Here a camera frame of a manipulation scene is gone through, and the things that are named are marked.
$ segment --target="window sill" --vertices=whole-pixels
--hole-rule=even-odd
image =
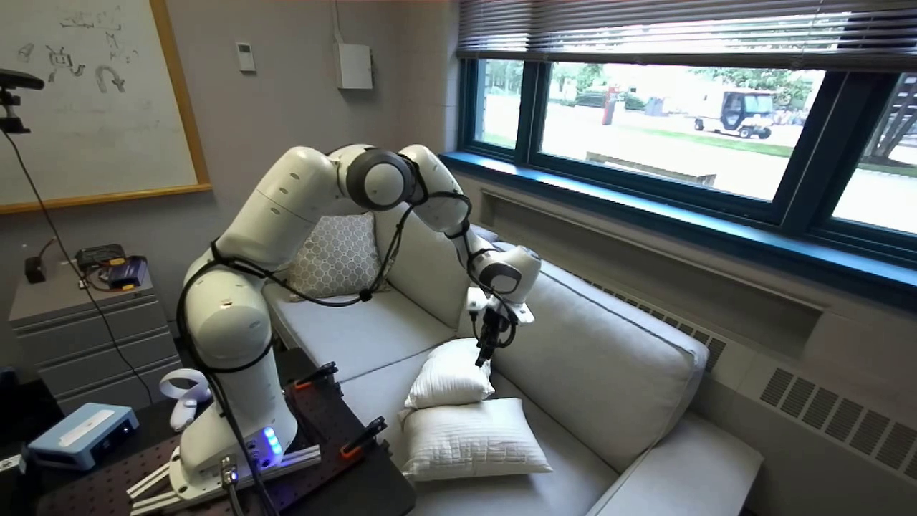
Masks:
[[[836,247],[786,237],[759,227],[690,213],[683,206],[601,190],[594,183],[547,176],[538,170],[521,170],[505,160],[449,153],[448,164],[469,173],[479,180],[505,183],[529,196],[551,196],[551,202],[610,215],[615,222],[635,223],[643,229],[683,237],[707,249],[719,249],[762,268],[777,268],[807,282],[819,282],[845,292],[865,296],[901,311],[917,311],[917,270],[876,262],[869,256],[845,253]]]

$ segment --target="white pillow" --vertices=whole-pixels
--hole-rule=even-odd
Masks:
[[[456,338],[438,345],[419,379],[413,381],[405,409],[442,408],[442,404],[475,404],[492,395],[491,361],[475,366],[479,341]]]
[[[325,215],[287,268],[287,283],[313,298],[355,296],[376,273],[372,215]]]
[[[405,418],[413,481],[547,474],[518,398],[415,409]]]

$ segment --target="whiteboard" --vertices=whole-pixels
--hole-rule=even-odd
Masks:
[[[163,0],[0,0],[0,70],[14,90],[14,134],[48,206],[194,193],[207,170]],[[0,141],[0,213],[38,206]]]

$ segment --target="window frame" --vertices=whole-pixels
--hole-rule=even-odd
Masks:
[[[826,247],[852,249],[858,256],[917,268],[917,237],[883,227],[830,217],[903,73],[826,70],[823,87],[806,118],[802,134],[787,159],[773,202],[769,203],[677,180],[634,176],[621,170],[614,173],[614,166],[594,166],[584,160],[545,156],[542,139],[547,120],[551,65],[564,61],[515,57],[524,64],[524,74],[514,153],[472,141],[472,118],[479,110],[475,81],[481,61],[488,57],[459,61],[459,153],[472,153],[521,170],[581,180],[600,190],[628,193],[635,197],[694,209],[721,222],[739,222],[747,227],[770,229],[777,236],[816,240]]]

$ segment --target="road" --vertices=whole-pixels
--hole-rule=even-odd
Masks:
[[[488,98],[481,120],[488,141],[514,141],[518,120],[515,103],[515,98]],[[572,160],[588,160],[588,153],[600,153],[614,159],[615,170],[645,176],[667,170],[673,180],[688,183],[690,179],[717,176],[704,190],[773,202],[787,159],[719,149],[690,141],[690,134],[694,123],[688,118],[650,118],[618,110],[614,126],[601,126],[601,110],[551,103],[542,153]],[[796,126],[777,126],[769,143],[794,147],[796,139]],[[917,153],[901,149],[895,159],[917,170]],[[833,215],[917,236],[917,179],[860,166]]]

